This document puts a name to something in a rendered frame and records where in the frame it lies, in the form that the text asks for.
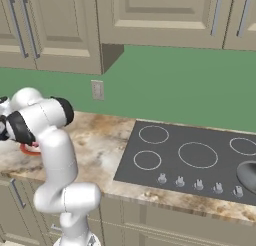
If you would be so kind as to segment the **red plate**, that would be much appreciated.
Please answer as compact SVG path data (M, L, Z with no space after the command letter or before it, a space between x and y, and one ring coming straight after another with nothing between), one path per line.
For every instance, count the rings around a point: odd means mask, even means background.
M21 143L20 150L24 154L27 154L30 156L40 156L41 155L39 144L37 142L33 142L31 145Z

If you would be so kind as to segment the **dark grey hob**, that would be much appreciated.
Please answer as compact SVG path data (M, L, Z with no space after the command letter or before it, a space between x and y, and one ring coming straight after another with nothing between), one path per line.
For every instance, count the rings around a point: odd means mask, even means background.
M256 135L214 129L137 121L114 179L119 182L188 193L256 206L256 195L238 180L236 171L244 161L256 161ZM167 182L158 177L166 174ZM175 183L182 176L185 185ZM204 188L194 188L201 179ZM213 187L220 182L221 194ZM243 196L233 190L241 186Z

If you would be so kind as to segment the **beige base cupboard front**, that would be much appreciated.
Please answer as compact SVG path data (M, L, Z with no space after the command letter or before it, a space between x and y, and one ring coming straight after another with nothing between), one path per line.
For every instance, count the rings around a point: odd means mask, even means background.
M256 228L104 197L106 246L256 246Z

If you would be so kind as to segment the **beige drawer front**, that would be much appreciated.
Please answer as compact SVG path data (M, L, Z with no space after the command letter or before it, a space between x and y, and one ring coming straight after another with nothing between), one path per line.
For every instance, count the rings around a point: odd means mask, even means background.
M44 183L34 194L35 209L42 214L48 230L59 234L53 246L92 246L99 240L90 231L87 215L98 208L101 191L94 183L69 186ZM51 229L55 224L62 229Z

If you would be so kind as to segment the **dark grey pan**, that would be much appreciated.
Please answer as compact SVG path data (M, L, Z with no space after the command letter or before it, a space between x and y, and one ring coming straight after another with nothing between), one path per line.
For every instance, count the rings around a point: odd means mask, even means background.
M236 175L240 183L256 195L256 161L244 161L237 167Z

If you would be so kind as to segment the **beige base cupboard door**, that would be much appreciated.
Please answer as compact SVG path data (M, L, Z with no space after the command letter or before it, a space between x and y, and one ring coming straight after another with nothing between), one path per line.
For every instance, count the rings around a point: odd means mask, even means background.
M16 187L26 203L22 209L10 184L11 179L0 176L0 232L3 238L25 246L46 246L24 187L16 179Z

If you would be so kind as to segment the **grey wall socket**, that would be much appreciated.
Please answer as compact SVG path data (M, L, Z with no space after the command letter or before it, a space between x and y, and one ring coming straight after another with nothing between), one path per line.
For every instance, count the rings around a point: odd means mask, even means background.
M104 99L104 83L100 80L92 80L92 97L94 100L103 100Z

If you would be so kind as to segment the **wide beige wall cupboard door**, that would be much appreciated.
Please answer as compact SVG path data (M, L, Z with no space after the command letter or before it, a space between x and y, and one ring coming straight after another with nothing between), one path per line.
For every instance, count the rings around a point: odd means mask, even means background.
M97 0L105 44L222 47L232 0L222 0L211 36L216 0Z

